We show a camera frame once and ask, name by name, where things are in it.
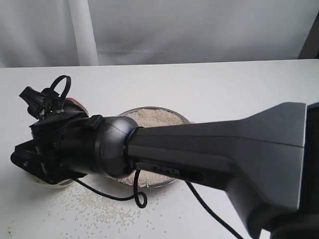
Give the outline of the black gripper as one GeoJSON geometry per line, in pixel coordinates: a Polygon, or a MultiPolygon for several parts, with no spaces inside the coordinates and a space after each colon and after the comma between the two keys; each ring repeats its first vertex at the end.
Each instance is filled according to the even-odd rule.
{"type": "Polygon", "coordinates": [[[15,146],[10,156],[14,165],[50,185],[100,172],[99,115],[90,117],[77,105],[64,104],[30,128],[33,140],[15,146]]]}

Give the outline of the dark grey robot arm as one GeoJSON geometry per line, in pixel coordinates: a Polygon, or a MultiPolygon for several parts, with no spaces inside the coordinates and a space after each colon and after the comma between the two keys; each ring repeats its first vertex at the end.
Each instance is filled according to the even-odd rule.
{"type": "Polygon", "coordinates": [[[319,236],[319,106],[282,103],[245,119],[139,127],[67,109],[34,123],[13,164],[48,184],[139,170],[225,191],[251,238],[319,236]]]}

